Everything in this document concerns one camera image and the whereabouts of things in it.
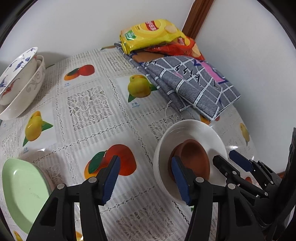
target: red snack bag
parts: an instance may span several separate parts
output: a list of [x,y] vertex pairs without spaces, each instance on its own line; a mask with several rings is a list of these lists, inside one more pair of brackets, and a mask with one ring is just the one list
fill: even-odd
[[204,56],[199,51],[197,44],[192,38],[178,37],[166,45],[157,45],[145,49],[151,53],[161,53],[166,55],[186,55],[194,57],[198,60],[205,60]]

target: potato chip bag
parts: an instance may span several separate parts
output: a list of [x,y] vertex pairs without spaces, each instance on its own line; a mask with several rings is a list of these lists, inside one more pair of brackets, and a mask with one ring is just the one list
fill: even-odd
[[141,23],[120,32],[120,41],[123,51],[129,54],[132,50],[170,43],[174,39],[186,36],[171,22],[157,19]]
[[158,45],[145,48],[145,51],[150,53],[161,53],[166,55],[186,55],[198,60],[205,60],[204,56],[199,51],[197,44],[192,38],[185,36],[178,37],[172,42],[165,45]]

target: blue and white bowl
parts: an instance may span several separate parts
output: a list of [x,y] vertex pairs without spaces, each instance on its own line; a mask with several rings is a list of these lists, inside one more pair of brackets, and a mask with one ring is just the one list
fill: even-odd
[[8,106],[0,105],[0,119],[10,120],[18,117],[33,102],[45,78],[45,62],[41,55],[37,55],[37,70]]
[[0,76],[0,105],[10,104],[33,76],[37,50],[33,47],[22,53]]

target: folded cloth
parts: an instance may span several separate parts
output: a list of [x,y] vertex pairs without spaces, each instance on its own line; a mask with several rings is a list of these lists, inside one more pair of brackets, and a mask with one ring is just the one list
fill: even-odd
[[206,61],[166,56],[139,64],[123,52],[119,43],[114,45],[178,111],[192,106],[213,121],[240,97],[235,87]]

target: green plate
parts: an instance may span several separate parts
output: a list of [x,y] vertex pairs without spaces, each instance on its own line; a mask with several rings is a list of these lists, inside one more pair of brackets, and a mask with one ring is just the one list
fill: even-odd
[[33,164],[8,158],[2,170],[2,184],[11,217],[28,234],[50,195],[47,182]]

